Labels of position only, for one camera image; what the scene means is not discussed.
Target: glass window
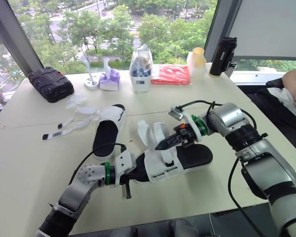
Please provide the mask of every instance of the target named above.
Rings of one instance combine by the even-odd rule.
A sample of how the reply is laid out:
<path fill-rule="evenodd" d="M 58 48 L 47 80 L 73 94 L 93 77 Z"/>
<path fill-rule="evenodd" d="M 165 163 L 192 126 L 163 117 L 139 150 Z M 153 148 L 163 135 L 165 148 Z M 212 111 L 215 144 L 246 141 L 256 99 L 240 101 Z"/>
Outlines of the glass window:
<path fill-rule="evenodd" d="M 3 44 L 0 44 L 0 109 L 11 98 L 24 78 L 24 73 L 13 60 L 9 51 Z"/>
<path fill-rule="evenodd" d="M 8 0 L 43 65 L 66 74 L 128 69 L 146 43 L 154 63 L 186 63 L 204 47 L 217 0 Z"/>
<path fill-rule="evenodd" d="M 296 68 L 292 60 L 238 59 L 236 71 L 288 72 Z"/>

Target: red plastic bag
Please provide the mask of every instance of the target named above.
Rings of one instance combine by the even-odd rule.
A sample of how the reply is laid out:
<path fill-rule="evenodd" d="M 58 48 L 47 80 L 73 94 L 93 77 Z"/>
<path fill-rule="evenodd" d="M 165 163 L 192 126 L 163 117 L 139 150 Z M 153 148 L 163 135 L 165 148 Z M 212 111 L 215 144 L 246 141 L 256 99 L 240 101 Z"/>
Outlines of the red plastic bag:
<path fill-rule="evenodd" d="M 187 85 L 189 84 L 187 65 L 159 65 L 159 75 L 152 75 L 152 84 Z"/>

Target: cable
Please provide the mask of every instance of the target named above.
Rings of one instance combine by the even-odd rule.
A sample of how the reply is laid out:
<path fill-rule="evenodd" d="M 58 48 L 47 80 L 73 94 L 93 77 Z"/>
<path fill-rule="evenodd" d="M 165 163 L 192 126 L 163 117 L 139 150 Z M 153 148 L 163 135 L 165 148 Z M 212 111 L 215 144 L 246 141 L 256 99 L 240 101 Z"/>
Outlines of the cable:
<path fill-rule="evenodd" d="M 208 104 L 210 105 L 209 107 L 209 110 L 211 110 L 210 108 L 214 108 L 214 106 L 221 106 L 222 104 L 216 104 L 215 101 L 213 101 L 212 103 L 211 102 L 208 102 L 206 100 L 194 100 L 194 101 L 191 101 L 189 103 L 186 103 L 184 105 L 180 105 L 180 106 L 177 106 L 176 109 L 178 109 L 180 112 L 182 112 L 183 108 L 186 107 L 186 106 L 190 106 L 190 105 L 193 105 L 193 104 L 196 104 L 196 103 L 204 103 L 204 104 Z M 245 113 L 252 121 L 253 123 L 253 127 L 255 129 L 257 129 L 257 123 L 255 121 L 255 119 L 252 117 L 251 114 L 249 114 L 247 111 L 243 110 L 243 109 L 240 109 L 243 113 Z M 208 113 L 209 111 L 207 111 L 207 114 L 206 114 L 206 120 L 208 121 Z"/>
<path fill-rule="evenodd" d="M 206 100 L 194 100 L 194 101 L 191 101 L 189 103 L 186 103 L 184 105 L 180 105 L 180 106 L 177 106 L 176 108 L 180 111 L 182 111 L 182 109 L 186 106 L 190 106 L 190 105 L 193 105 L 193 104 L 196 104 L 196 103 L 204 103 L 204 104 L 208 104 L 208 105 L 211 105 L 212 103 L 211 102 L 208 102 Z"/>
<path fill-rule="evenodd" d="M 211 109 L 214 108 L 214 106 L 215 106 L 215 101 L 213 101 L 213 102 L 211 103 L 211 105 L 208 107 L 208 110 L 207 110 L 207 113 L 206 113 L 206 116 L 205 116 L 205 119 L 206 119 L 206 122 L 207 122 L 208 127 L 209 127 L 211 130 L 213 130 L 213 131 L 215 131 L 215 129 L 213 129 L 213 126 L 212 126 L 211 120 L 208 118 L 208 116 L 209 116 L 209 112 L 211 111 Z"/>
<path fill-rule="evenodd" d="M 256 130 L 256 129 L 257 129 L 257 123 L 256 123 L 255 119 L 252 117 L 252 115 L 249 114 L 247 111 L 245 111 L 245 110 L 243 110 L 243 109 L 241 109 L 241 111 L 242 111 L 243 113 L 245 113 L 245 114 L 251 119 L 251 121 L 252 121 L 252 123 L 253 123 L 253 127 L 254 127 L 255 130 Z"/>
<path fill-rule="evenodd" d="M 238 164 L 238 161 L 239 161 L 239 159 L 237 158 L 237 160 L 233 164 L 233 167 L 232 167 L 232 169 L 230 171 L 230 174 L 229 174 L 229 178 L 228 178 L 228 192 L 229 192 L 229 195 L 230 195 L 231 199 L 233 200 L 233 202 L 236 204 L 236 206 L 239 209 L 239 211 L 242 213 L 242 215 L 247 219 L 247 221 L 253 227 L 253 229 L 255 229 L 255 231 L 257 232 L 257 234 L 260 237 L 265 237 L 265 235 L 260 231 L 260 229 L 253 222 L 253 220 L 248 216 L 248 214 L 244 211 L 244 209 L 239 205 L 239 203 L 233 197 L 233 194 L 232 194 L 232 191 L 231 191 L 231 179 L 232 179 L 232 175 L 233 175 L 233 173 L 235 171 L 235 168 L 236 168 L 236 166 Z"/>
<path fill-rule="evenodd" d="M 208 216 L 209 216 L 209 221 L 210 221 L 211 226 L 212 226 L 213 234 L 216 235 L 216 234 L 215 234 L 215 230 L 214 230 L 214 226 L 213 226 L 213 222 L 212 222 L 212 218 L 211 218 L 211 214 L 208 213 Z"/>
<path fill-rule="evenodd" d="M 103 148 L 103 147 L 106 147 L 106 146 L 110 146 L 110 145 L 119 145 L 121 146 L 121 152 L 125 151 L 126 150 L 126 146 L 124 144 L 121 144 L 121 143 L 116 143 L 116 142 L 110 142 L 110 143 L 105 143 L 103 145 L 100 145 L 98 146 L 96 149 L 94 149 L 93 151 L 91 151 L 81 162 L 80 164 L 77 166 L 77 168 L 74 170 L 71 178 L 70 178 L 70 181 L 69 181 L 69 184 L 70 185 L 73 180 L 74 180 L 74 177 L 75 175 L 77 174 L 78 170 L 80 169 L 80 167 L 82 166 L 82 164 L 94 153 L 96 152 L 98 149 L 100 148 Z"/>

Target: black case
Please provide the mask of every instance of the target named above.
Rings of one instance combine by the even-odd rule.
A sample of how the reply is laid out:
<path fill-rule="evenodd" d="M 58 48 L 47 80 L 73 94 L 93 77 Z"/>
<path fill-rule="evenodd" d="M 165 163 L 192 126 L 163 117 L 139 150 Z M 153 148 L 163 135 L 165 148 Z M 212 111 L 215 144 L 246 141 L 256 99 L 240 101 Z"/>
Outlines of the black case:
<path fill-rule="evenodd" d="M 28 78 L 35 89 L 49 103 L 55 103 L 74 92 L 71 82 L 52 67 L 30 73 Z"/>

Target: black insole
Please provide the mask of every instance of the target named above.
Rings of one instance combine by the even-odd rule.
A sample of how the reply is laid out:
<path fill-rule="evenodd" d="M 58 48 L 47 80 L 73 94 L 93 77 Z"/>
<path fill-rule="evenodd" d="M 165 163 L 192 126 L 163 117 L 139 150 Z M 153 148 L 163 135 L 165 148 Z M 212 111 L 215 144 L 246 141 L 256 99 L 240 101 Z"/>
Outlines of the black insole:
<path fill-rule="evenodd" d="M 95 139 L 93 142 L 93 154 L 98 157 L 106 157 L 114 150 L 114 145 L 107 145 L 95 151 L 95 149 L 105 143 L 116 142 L 118 129 L 111 120 L 105 120 L 99 123 Z"/>
<path fill-rule="evenodd" d="M 194 144 L 188 148 L 178 146 L 177 155 L 183 169 L 209 164 L 213 159 L 211 150 L 202 144 Z"/>

